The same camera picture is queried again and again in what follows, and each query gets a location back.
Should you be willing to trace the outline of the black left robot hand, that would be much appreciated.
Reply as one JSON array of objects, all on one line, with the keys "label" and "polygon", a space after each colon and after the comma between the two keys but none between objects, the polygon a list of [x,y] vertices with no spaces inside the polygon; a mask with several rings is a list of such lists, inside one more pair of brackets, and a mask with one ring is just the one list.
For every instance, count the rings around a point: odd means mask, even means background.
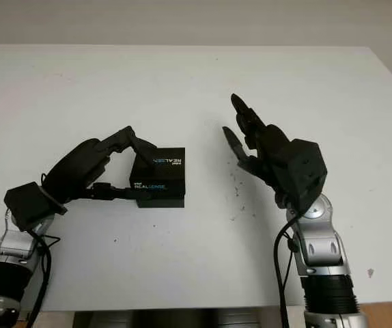
[{"label": "black left robot hand", "polygon": [[129,188],[116,189],[109,183],[97,183],[114,152],[132,148],[141,160],[153,167],[153,153],[157,147],[135,135],[131,126],[104,140],[88,139],[61,159],[46,175],[42,188],[60,204],[81,198],[113,200],[131,199]]}]

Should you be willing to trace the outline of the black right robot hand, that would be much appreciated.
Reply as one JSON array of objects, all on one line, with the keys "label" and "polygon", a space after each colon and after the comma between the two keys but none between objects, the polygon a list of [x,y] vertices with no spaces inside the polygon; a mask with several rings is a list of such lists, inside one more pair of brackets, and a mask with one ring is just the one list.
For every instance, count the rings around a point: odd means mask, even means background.
[{"label": "black right robot hand", "polygon": [[231,102],[236,110],[236,121],[244,134],[244,140],[250,150],[257,155],[248,155],[236,134],[227,126],[223,132],[228,145],[238,159],[238,166],[244,171],[263,180],[275,192],[275,202],[279,208],[286,208],[288,195],[273,169],[275,155],[289,143],[285,133],[273,124],[266,125],[260,117],[237,94],[231,95]]}]

